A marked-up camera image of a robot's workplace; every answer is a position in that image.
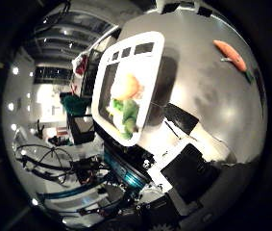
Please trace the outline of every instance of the orange carrot toy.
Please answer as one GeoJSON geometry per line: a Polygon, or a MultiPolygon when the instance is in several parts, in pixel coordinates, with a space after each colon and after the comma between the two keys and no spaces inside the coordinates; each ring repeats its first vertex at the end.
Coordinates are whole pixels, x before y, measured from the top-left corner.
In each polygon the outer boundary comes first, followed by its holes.
{"type": "Polygon", "coordinates": [[[247,70],[247,65],[241,58],[238,52],[236,52],[233,47],[226,43],[225,41],[221,40],[214,40],[213,44],[225,55],[227,59],[222,59],[222,61],[230,61],[232,64],[241,72],[243,72],[248,80],[248,82],[251,84],[254,77],[251,75],[251,73],[247,70]]]}

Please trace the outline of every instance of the teal object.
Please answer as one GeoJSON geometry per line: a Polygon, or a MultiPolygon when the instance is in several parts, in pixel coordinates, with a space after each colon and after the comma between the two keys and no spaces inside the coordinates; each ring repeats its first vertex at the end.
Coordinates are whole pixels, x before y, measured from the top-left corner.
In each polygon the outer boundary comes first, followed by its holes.
{"type": "Polygon", "coordinates": [[[91,98],[80,98],[77,95],[67,95],[62,99],[62,105],[72,116],[83,116],[90,104],[91,98]]]}
{"type": "Polygon", "coordinates": [[[111,155],[105,151],[104,155],[105,162],[111,166],[111,168],[115,171],[115,173],[130,187],[141,190],[145,186],[145,182],[141,180],[136,174],[134,174],[131,170],[120,165],[111,155]]]}

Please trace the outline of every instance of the person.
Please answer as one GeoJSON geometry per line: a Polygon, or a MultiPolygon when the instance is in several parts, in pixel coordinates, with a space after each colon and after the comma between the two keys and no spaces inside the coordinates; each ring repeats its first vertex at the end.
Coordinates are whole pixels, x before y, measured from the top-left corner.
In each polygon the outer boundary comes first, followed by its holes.
{"type": "Polygon", "coordinates": [[[63,107],[68,114],[72,116],[83,116],[87,106],[91,104],[91,97],[80,98],[76,94],[60,93],[60,99],[63,107]]]}
{"type": "Polygon", "coordinates": [[[42,140],[42,131],[45,128],[45,125],[42,125],[41,129],[39,127],[39,119],[37,120],[37,132],[36,136],[42,140]]]}

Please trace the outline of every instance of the desk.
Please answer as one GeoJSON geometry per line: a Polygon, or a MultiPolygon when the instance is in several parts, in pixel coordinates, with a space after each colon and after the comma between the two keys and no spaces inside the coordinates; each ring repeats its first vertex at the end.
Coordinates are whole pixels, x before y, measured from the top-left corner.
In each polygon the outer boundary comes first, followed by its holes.
{"type": "MultiPolygon", "coordinates": [[[[249,85],[222,55],[214,39],[234,44],[245,62],[259,68],[240,35],[221,20],[190,11],[160,15],[149,13],[128,21],[118,40],[147,31],[165,37],[163,65],[153,102],[171,102],[198,117],[209,134],[222,141],[239,163],[254,160],[261,152],[266,131],[266,105],[260,104],[257,85],[249,85]]],[[[162,122],[161,110],[152,106],[139,145],[163,152],[177,142],[162,122]]]]}

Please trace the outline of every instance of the ceiling light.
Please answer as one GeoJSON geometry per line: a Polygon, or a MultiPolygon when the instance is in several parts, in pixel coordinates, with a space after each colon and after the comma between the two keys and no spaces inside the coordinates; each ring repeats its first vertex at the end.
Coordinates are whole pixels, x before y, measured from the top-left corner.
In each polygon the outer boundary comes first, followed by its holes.
{"type": "Polygon", "coordinates": [[[19,73],[19,68],[17,66],[13,67],[12,68],[12,74],[17,75],[18,73],[19,73]]]}
{"type": "Polygon", "coordinates": [[[17,129],[17,125],[15,125],[14,123],[11,125],[11,128],[13,131],[15,131],[17,129]]]}
{"type": "Polygon", "coordinates": [[[33,198],[31,202],[32,202],[32,204],[35,205],[35,206],[38,205],[38,201],[37,201],[35,198],[33,198]]]}
{"type": "Polygon", "coordinates": [[[13,111],[13,103],[9,103],[8,108],[10,111],[13,111]]]}

